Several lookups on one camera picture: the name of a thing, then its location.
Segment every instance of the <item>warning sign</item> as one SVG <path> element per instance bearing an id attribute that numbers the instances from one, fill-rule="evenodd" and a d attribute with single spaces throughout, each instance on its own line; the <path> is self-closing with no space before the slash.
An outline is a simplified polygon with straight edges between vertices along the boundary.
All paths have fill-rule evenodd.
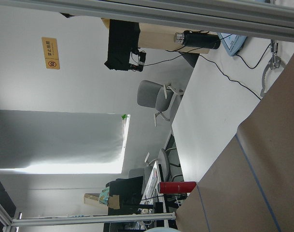
<path id="1" fill-rule="evenodd" d="M 58 46 L 56 39 L 42 37 L 42 47 L 44 50 L 46 68 L 60 69 Z"/>

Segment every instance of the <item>black cylinder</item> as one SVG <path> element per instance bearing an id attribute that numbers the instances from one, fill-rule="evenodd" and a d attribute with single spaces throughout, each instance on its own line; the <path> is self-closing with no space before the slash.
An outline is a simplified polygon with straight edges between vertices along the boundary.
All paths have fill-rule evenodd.
<path id="1" fill-rule="evenodd" d="M 218 49 L 221 44 L 219 36 L 213 34 L 201 33 L 198 31 L 186 30 L 183 33 L 182 45 L 187 47 L 201 47 L 209 49 Z"/>

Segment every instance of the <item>desk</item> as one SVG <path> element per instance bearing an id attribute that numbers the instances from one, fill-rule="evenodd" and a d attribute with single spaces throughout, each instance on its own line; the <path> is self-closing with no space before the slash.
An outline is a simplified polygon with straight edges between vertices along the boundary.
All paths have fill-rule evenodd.
<path id="1" fill-rule="evenodd" d="M 270 40 L 248 38 L 240 55 L 254 66 Z M 294 43 L 279 43 L 278 55 L 288 62 Z M 262 73 L 270 51 L 259 66 L 248 69 L 239 57 L 229 57 L 221 45 L 210 50 L 207 59 L 215 61 L 231 79 L 239 80 L 260 93 Z M 270 87 L 283 68 L 267 73 Z M 199 58 L 172 123 L 185 181 L 199 181 L 236 134 L 238 125 L 253 111 L 259 100 L 238 83 L 232 83 L 216 66 Z"/>
<path id="2" fill-rule="evenodd" d="M 154 200 L 149 199 L 149 200 L 144 200 L 148 199 L 153 196 L 158 196 L 158 201 L 163 203 L 163 213 L 167 212 L 166 205 L 165 205 L 165 197 L 164 194 L 158 192 L 157 185 L 159 182 L 163 181 L 163 177 L 160 174 L 160 166 L 157 161 L 155 161 L 152 173 L 149 177 L 146 189 L 143 193 L 141 204 L 153 204 Z M 164 227 L 169 227 L 168 225 L 168 220 L 164 220 Z"/>

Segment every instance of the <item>red can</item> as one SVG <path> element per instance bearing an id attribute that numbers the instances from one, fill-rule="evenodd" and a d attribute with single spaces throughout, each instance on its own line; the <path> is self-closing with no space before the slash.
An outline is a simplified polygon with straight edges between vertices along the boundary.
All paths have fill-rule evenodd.
<path id="1" fill-rule="evenodd" d="M 195 181 L 187 182 L 160 182 L 158 183 L 159 193 L 187 193 L 195 188 Z"/>

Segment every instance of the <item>blue line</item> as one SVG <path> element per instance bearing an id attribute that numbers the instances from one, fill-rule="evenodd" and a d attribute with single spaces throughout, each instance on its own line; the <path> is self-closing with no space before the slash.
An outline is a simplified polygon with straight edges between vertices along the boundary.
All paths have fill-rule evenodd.
<path id="1" fill-rule="evenodd" d="M 208 223 L 207 214 L 206 214 L 205 207 L 204 207 L 204 204 L 203 204 L 203 199 L 201 198 L 201 194 L 200 194 L 200 190 L 199 190 L 198 184 L 197 184 L 196 186 L 197 186 L 197 189 L 198 189 L 198 193 L 199 193 L 199 197 L 200 197 L 201 205 L 203 206 L 203 210 L 204 210 L 204 214 L 205 214 L 205 219 L 206 219 L 206 223 L 207 223 L 208 231 L 210 232 L 210 226 L 209 226 L 209 223 Z"/>
<path id="2" fill-rule="evenodd" d="M 267 205 L 267 208 L 268 208 L 268 210 L 269 210 L 269 212 L 270 212 L 270 214 L 271 214 L 271 216 L 272 216 L 273 222 L 274 222 L 274 224 L 276 225 L 276 227 L 277 227 L 277 229 L 278 229 L 278 232 L 281 232 L 282 230 L 281 230 L 281 228 L 280 228 L 280 225 L 279 225 L 279 223 L 278 223 L 278 220 L 277 220 L 277 218 L 276 218 L 276 215 L 274 214 L 274 212 L 273 212 L 273 210 L 272 210 L 272 208 L 271 208 L 271 205 L 270 205 L 270 203 L 269 203 L 269 201 L 268 201 L 268 199 L 267 199 L 267 196 L 265 195 L 265 192 L 264 192 L 264 190 L 263 190 L 263 187 L 261 186 L 261 184 L 260 184 L 260 182 L 259 182 L 259 180 L 258 180 L 258 178 L 257 178 L 257 175 L 256 175 L 256 173 L 255 173 L 255 171 L 254 171 L 254 168 L 252 167 L 252 165 L 251 165 L 251 163 L 250 163 L 250 160 L 249 160 L 249 158 L 248 158 L 248 156 L 247 156 L 245 150 L 243 149 L 243 147 L 242 147 L 242 145 L 241 145 L 241 143 L 240 143 L 240 140 L 239 140 L 237 134 L 235 135 L 235 137 L 236 137 L 236 139 L 237 139 L 237 141 L 238 141 L 238 143 L 239 143 L 239 146 L 240 146 L 240 148 L 241 148 L 241 150 L 242 150 L 242 152 L 243 152 L 243 155 L 244 155 L 246 161 L 248 162 L 248 165 L 249 165 L 249 167 L 250 167 L 250 169 L 251 169 L 251 172 L 252 172 L 252 174 L 253 174 L 253 176 L 254 176 L 254 179 L 255 179 L 255 181 L 256 181 L 256 183 L 257 183 L 257 186 L 258 186 L 258 188 L 259 188 L 259 190 L 260 190 L 260 192 L 261 192 L 261 194 L 262 194 L 262 196 L 263 196 L 263 198 L 264 198 L 264 201 L 265 201 L 265 203 L 266 203 L 266 205 Z"/>

